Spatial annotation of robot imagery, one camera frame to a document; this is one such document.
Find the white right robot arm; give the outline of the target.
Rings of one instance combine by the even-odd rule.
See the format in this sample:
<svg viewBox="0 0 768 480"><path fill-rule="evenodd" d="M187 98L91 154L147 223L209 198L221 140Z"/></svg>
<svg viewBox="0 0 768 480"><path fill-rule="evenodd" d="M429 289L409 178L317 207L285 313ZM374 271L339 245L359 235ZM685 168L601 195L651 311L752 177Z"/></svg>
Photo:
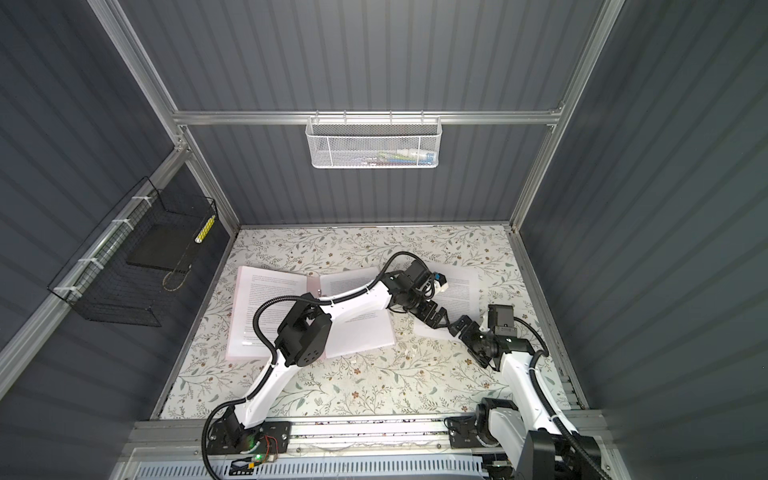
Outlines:
<svg viewBox="0 0 768 480"><path fill-rule="evenodd" d="M546 342L511 305L491 304L488 328L463 315L441 325L458 338L482 368L501 375L510 400L483 398L472 415L446 417L455 449L500 447L511 479L608 479L596 440L583 436L542 385L538 370L550 355Z"/></svg>

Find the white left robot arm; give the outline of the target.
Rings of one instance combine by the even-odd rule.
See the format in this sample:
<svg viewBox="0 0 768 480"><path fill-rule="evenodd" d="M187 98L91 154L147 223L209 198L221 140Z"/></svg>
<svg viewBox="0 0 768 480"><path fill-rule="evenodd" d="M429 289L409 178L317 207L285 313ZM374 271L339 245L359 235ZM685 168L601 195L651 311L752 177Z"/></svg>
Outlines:
<svg viewBox="0 0 768 480"><path fill-rule="evenodd" d="M277 396L298 373L321 357L357 354L394 343L388 309L414 314L430 327L448 325L446 311L434 297L448 287L445 275L418 257L404 270L383 268L371 280L343 293L317 297L281 295L265 301L252 315L256 338L268 362L243 398L224 407L212 424L228 448L253 451L267 443L260 431Z"/></svg>

